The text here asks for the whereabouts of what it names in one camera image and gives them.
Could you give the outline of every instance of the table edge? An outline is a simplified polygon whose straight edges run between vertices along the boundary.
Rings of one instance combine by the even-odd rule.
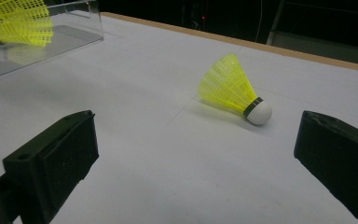
[[[187,34],[187,35],[205,37],[205,38],[218,40],[218,41],[222,41],[222,42],[226,42],[226,43],[230,43],[230,44],[240,45],[240,46],[243,46],[246,48],[260,49],[260,50],[264,50],[266,52],[276,53],[276,54],[280,54],[283,56],[288,56],[288,57],[308,60],[308,61],[312,61],[312,62],[316,62],[316,63],[325,63],[325,64],[334,65],[334,66],[338,66],[338,67],[344,67],[344,68],[358,70],[358,63],[350,63],[350,62],[345,62],[345,61],[341,61],[341,60],[337,60],[337,59],[326,58],[323,56],[308,54],[308,53],[304,53],[304,52],[300,52],[300,51],[295,51],[295,50],[290,50],[290,49],[282,49],[282,48],[278,48],[278,47],[274,47],[274,46],[270,46],[270,45],[259,44],[259,43],[255,43],[255,42],[251,42],[251,41],[247,41],[247,40],[241,40],[241,39],[237,39],[237,38],[233,38],[233,37],[229,37],[229,36],[206,33],[206,32],[202,32],[202,31],[198,31],[198,30],[192,30],[192,29],[188,29],[188,28],[184,28],[184,27],[180,27],[180,26],[169,25],[166,23],[161,23],[161,22],[156,22],[156,21],[147,21],[147,20],[133,18],[133,17],[129,17],[129,16],[116,14],[116,13],[111,13],[111,12],[101,12],[101,15],[105,16],[105,17],[109,17],[109,18],[122,20],[122,21],[130,21],[130,22],[135,22],[135,23],[139,23],[142,25],[148,25],[148,26],[152,26],[152,27],[165,29],[165,30],[175,31],[175,32],[179,32],[179,33],[183,33],[183,34]]]

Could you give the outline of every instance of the yellow shuttlecock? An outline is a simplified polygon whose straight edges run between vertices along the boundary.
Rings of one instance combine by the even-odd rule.
[[[46,46],[52,37],[43,0],[0,0],[0,42]]]
[[[271,107],[257,97],[235,54],[217,61],[199,85],[199,98],[242,113],[255,125],[265,124]]]

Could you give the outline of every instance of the black plastic block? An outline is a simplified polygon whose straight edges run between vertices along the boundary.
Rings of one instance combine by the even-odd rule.
[[[60,119],[4,158],[8,181],[21,191],[24,223],[49,223],[98,159],[91,111]]]
[[[304,111],[295,157],[358,218],[358,129]]]

